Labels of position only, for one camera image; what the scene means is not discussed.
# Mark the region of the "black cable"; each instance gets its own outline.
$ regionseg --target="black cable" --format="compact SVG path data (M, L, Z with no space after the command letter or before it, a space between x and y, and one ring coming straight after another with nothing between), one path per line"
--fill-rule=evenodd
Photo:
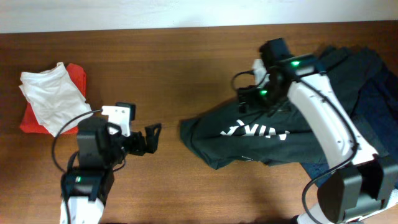
M86 115L88 115L88 114L97 113L97 112L101 112L101 111L102 111L102 109L93 110L93 111L89 111L89 112L83 113L83 114L81 114L81 115L79 115L79 116L76 116L75 118L71 119L71 120L68 121L66 124L64 124L64 125L62 126L62 128L59 130L59 132L57 133L57 135L55 135L54 140L53 140L53 142L52 142L52 147L51 147L51 156L52 156L52 160L53 160L55 166L56 166L61 172L66 173L66 170L64 170L64 169L60 166L60 164L57 162L57 160L56 160L56 158L55 158L55 144L57 143L58 137L60 136L60 134L62 133L62 131L63 131L70 123L74 122L76 119L79 119L79 118L81 118L82 116L86 116Z
M347 120L345 119L345 117L340 113L340 111L338 110L338 108L329 100L329 98L327 98L324 94L322 94L320 91L318 91L317 89L315 89L313 86L311 86L310 84L308 84L307 82L301 80L301 82L308 87L309 89L311 89L312 91L314 91L318 96L320 96L322 98L322 100L324 100L325 102L327 102L330 107L336 112L336 114L338 115L338 117L340 118L340 120L344 123L344 125L347 128L347 131L349 132L349 135L351 136L351 139L353 140L353 147L351 148L353 153L352 155L350 155L350 157L348 159L346 159L345 161L343 161L342 163L338 164L337 166L332 167L331 169L328 169L326 172L320 174L319 176L317 176L316 178L314 178L313 180L311 180L305 187L303 190L303 194L302 194L302 203L304 206L304 210L305 212L308 214L308 216L312 219L312 221L314 221L316 224L322 224L321 222L319 222L310 212L310 210L307 207L307 202L305 199L305 196L307 195L307 192L309 190L309 188L319 179L321 179L322 177L325 177L331 173L333 173L334 171L346 166L347 164L349 164L356 156L356 153L358 151L358 142L356 140L355 137L355 133L353 131L353 129L351 128L351 126L348 124Z
M236 79L238 76L244 75L244 74L254 75L254 72L253 72L253 70L249 70L249 71L239 72L238 74L235 74L234 77L232 77L232 79L231 79L231 88L232 88L234 91L238 91L238 89L235 87L235 79ZM240 93L248 93L248 92L255 91L256 88L258 88L258 87L264 82L264 80L266 79L266 76L267 76L267 74L265 74L265 75L263 76L263 78L261 79L261 81L259 81L259 83L258 83L257 85L252 86L252 87L251 87L250 89L248 89L248 90L239 90L239 92L240 92Z
M65 179L66 179L66 175L64 174L62 176L62 178L61 178L61 190L62 190L63 201L65 203L65 210L67 212L67 222L66 222L66 224L72 224L71 221L70 221L70 211L69 211L69 205L68 205L69 199L67 197L67 190L66 190L65 184L64 184L65 183Z
M74 153L70 156L69 161L68 161L68 169L67 169L67 171L72 170L72 168L73 168L73 163L75 162L75 159L76 159L76 156L77 156L77 155L79 155L79 151L74 152Z
M114 169L113 172L116 172L116 171L119 171L119 170L123 169L123 167L125 165L126 165L126 158L123 159L123 165L121 167L119 167L119 168Z

